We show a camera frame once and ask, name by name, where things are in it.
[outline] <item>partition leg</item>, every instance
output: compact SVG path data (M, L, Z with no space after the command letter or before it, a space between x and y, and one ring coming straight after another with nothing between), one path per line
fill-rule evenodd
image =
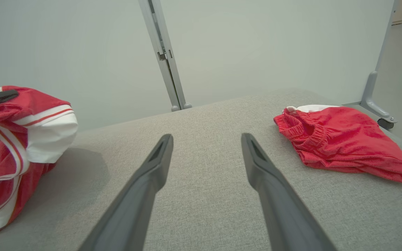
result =
M394 124L398 121L373 101L373 90L375 89L377 76L377 71L373 71L368 75L367 84L365 86L364 94L362 95L361 106L381 117L381 119L378 120L378 124L381 127L392 129Z

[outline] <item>caster wheel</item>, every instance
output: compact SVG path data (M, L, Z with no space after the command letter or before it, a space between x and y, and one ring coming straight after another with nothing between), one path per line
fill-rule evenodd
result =
M384 128L384 129L392 129L394 127L393 123L390 123L389 121L386 121L385 119L378 119L378 124L380 125L380 127Z

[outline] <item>red garment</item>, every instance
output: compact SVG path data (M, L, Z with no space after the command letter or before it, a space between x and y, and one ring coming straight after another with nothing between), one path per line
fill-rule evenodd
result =
M366 114L348 107L294 109L285 108L274 122L305 165L402 182L401 149Z
M0 230L12 222L72 143L77 120L70 104L30 88L0 104Z

